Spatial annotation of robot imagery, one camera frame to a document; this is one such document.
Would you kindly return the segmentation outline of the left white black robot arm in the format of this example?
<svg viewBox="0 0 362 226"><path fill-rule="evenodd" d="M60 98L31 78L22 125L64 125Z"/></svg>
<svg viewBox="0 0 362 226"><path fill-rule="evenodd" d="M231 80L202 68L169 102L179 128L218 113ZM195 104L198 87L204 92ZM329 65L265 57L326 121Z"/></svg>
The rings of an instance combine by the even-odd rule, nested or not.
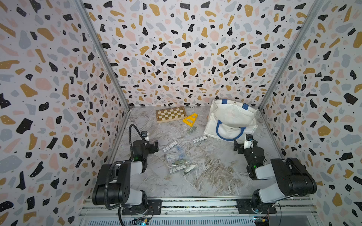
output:
<svg viewBox="0 0 362 226"><path fill-rule="evenodd" d="M146 192L131 188L131 177L147 169L149 154L159 151L158 142L149 142L146 131L141 139L131 143L133 158L102 165L92 192L92 203L103 205L108 210L124 208L124 215L146 215L150 205Z"/></svg>

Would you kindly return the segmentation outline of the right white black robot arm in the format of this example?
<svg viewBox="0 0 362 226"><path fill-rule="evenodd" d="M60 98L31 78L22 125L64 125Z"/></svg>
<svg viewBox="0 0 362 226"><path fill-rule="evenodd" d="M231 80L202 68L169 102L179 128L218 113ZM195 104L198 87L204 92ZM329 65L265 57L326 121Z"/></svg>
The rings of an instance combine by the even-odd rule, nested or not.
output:
<svg viewBox="0 0 362 226"><path fill-rule="evenodd" d="M280 200L316 193L316 181L297 158L273 158L266 164L265 151L258 146L253 135L247 134L243 144L234 139L233 150L244 155L247 175L252 180L276 180L267 188L255 190L248 203L239 200L240 209L251 209L255 213L270 212Z"/></svg>

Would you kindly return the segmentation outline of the white canvas bag blue handles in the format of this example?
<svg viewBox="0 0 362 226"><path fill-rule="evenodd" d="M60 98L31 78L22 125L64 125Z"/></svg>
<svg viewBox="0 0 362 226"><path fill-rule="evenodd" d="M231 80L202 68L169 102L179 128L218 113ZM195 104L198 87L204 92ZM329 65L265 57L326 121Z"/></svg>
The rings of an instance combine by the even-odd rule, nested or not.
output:
<svg viewBox="0 0 362 226"><path fill-rule="evenodd" d="M213 101L204 135L219 140L243 143L247 134L253 134L258 125L257 110L248 104L228 99Z"/></svg>

